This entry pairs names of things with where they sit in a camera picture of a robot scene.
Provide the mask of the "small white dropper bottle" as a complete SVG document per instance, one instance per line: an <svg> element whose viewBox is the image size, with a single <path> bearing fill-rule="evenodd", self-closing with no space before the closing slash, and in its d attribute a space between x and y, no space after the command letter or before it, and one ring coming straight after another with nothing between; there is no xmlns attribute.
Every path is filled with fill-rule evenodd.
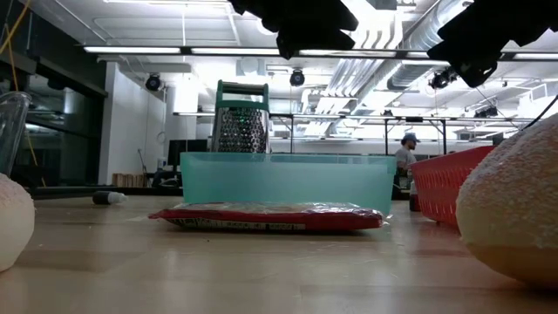
<svg viewBox="0 0 558 314"><path fill-rule="evenodd" d="M127 201L127 196L113 191L97 191L92 195L92 202L96 205L113 205Z"/></svg>

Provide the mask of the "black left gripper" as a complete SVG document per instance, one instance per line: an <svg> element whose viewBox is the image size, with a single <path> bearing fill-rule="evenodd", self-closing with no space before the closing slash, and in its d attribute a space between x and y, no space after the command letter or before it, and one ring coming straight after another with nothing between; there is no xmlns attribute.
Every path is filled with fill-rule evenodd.
<svg viewBox="0 0 558 314"><path fill-rule="evenodd" d="M355 31L357 18L341 0L228 0L236 13L259 17L262 26L276 37L282 58L304 50L353 48L346 31Z"/></svg>

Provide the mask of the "pink sugared donut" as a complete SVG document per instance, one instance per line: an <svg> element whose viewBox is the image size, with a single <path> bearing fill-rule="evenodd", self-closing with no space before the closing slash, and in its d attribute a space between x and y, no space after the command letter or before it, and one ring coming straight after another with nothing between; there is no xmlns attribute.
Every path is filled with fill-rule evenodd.
<svg viewBox="0 0 558 314"><path fill-rule="evenodd" d="M0 173L0 272L14 265L31 239L35 213L31 195Z"/></svg>

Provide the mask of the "black aluminium table frame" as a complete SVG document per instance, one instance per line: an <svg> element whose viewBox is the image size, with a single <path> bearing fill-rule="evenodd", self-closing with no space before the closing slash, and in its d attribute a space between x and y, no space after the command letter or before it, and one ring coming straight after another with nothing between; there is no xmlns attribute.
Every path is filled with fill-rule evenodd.
<svg viewBox="0 0 558 314"><path fill-rule="evenodd" d="M113 186L25 188L34 200L52 200L93 196L94 193L116 192L125 196L183 196L181 188L117 188Z"/></svg>

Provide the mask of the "clear plastic container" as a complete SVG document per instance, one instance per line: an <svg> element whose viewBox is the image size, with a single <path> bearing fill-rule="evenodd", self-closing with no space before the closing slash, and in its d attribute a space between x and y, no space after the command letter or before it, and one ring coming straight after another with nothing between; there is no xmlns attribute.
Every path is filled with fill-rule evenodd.
<svg viewBox="0 0 558 314"><path fill-rule="evenodd" d="M24 132L31 96L7 92L0 96L0 173L10 176L17 148Z"/></svg>

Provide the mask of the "black computer monitor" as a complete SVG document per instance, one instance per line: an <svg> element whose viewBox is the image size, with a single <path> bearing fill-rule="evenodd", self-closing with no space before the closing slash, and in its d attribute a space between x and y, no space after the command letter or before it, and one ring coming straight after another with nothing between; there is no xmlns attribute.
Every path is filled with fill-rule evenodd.
<svg viewBox="0 0 558 314"><path fill-rule="evenodd" d="M167 164L173 167L179 166L181 153L206 152L207 150L207 140L170 140L167 155Z"/></svg>

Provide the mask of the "teal steel box grater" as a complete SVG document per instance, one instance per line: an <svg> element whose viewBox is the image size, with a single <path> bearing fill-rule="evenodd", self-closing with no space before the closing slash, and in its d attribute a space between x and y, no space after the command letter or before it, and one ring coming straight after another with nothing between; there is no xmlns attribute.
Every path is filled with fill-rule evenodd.
<svg viewBox="0 0 558 314"><path fill-rule="evenodd" d="M211 152L268 154L269 86L218 81Z"/></svg>

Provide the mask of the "person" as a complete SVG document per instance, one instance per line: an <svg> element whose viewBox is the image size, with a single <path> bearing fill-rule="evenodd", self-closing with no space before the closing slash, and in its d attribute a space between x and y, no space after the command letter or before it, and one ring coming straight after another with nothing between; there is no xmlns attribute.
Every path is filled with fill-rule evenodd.
<svg viewBox="0 0 558 314"><path fill-rule="evenodd" d="M418 143L419 140L415 133L407 133L400 141L401 147L395 153L397 164L396 179L400 189L407 189L412 181L409 171L411 164L417 161L412 151Z"/></svg>

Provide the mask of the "wooden crate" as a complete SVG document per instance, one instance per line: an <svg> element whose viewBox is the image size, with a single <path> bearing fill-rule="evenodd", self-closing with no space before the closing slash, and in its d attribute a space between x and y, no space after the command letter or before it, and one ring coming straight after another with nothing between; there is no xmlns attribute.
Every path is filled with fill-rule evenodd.
<svg viewBox="0 0 558 314"><path fill-rule="evenodd" d="M144 188L146 177L143 174L117 174L112 175L112 184L117 188Z"/></svg>

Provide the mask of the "linear ceiling light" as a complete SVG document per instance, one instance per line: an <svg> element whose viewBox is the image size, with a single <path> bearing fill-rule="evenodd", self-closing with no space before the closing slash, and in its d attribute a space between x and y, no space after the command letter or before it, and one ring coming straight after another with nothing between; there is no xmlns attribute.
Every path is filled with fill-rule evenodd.
<svg viewBox="0 0 558 314"><path fill-rule="evenodd" d="M99 55L132 56L198 56L198 57L271 57L280 56L277 48L250 47L189 47L189 46L125 46L125 45L84 45L87 53ZM405 50L302 50L293 58L356 58L356 59L430 59L426 51ZM558 52L549 51L503 51L498 58L502 62L558 62Z"/></svg>

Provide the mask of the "teal translucent plastic bin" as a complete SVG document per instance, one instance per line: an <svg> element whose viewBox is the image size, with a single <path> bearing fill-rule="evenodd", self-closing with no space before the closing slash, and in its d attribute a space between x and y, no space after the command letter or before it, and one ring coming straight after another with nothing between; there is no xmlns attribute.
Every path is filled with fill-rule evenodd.
<svg viewBox="0 0 558 314"><path fill-rule="evenodd" d="M392 156L182 153L184 200L190 203L337 202L391 209Z"/></svg>

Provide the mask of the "purple sugared oval bun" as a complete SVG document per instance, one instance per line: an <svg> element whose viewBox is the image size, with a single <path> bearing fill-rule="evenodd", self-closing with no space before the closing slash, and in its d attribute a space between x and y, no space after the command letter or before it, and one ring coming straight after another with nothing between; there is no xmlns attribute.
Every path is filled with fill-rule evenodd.
<svg viewBox="0 0 558 314"><path fill-rule="evenodd" d="M461 186L456 218L488 268L558 290L558 113L488 154Z"/></svg>

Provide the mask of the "red popcorn packet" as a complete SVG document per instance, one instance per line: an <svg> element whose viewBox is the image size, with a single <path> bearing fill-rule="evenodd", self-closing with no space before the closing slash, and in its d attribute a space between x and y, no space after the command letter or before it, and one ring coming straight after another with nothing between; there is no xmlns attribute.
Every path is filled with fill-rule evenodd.
<svg viewBox="0 0 558 314"><path fill-rule="evenodd" d="M378 229L384 216L373 208L338 202L182 203L148 216L189 229L255 231L352 231Z"/></svg>

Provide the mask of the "red plastic mesh basket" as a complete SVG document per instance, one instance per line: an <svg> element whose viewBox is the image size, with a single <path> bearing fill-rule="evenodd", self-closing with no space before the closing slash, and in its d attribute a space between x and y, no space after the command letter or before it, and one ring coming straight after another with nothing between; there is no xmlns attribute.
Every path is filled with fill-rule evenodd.
<svg viewBox="0 0 558 314"><path fill-rule="evenodd" d="M476 147L411 165L421 213L435 222L458 227L456 200L467 176L495 146Z"/></svg>

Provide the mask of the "silver ventilation duct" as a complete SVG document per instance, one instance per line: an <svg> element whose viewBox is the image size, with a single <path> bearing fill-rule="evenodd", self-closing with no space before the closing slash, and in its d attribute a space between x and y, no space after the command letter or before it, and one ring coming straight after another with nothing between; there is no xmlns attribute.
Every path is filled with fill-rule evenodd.
<svg viewBox="0 0 558 314"><path fill-rule="evenodd" d="M463 11L472 0L438 0L422 22L403 41L402 48L412 51L428 51L441 41L438 30ZM409 65L398 63L398 69L387 79L386 86L391 91L403 91L429 72L432 65Z"/></svg>

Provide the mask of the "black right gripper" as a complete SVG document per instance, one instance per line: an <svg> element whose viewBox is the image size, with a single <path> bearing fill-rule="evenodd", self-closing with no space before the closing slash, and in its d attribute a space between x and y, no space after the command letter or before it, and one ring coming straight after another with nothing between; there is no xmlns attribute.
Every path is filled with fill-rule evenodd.
<svg viewBox="0 0 558 314"><path fill-rule="evenodd" d="M430 59L447 61L469 87L478 87L496 71L508 39L478 27L448 25L438 31L442 41L427 52Z"/></svg>

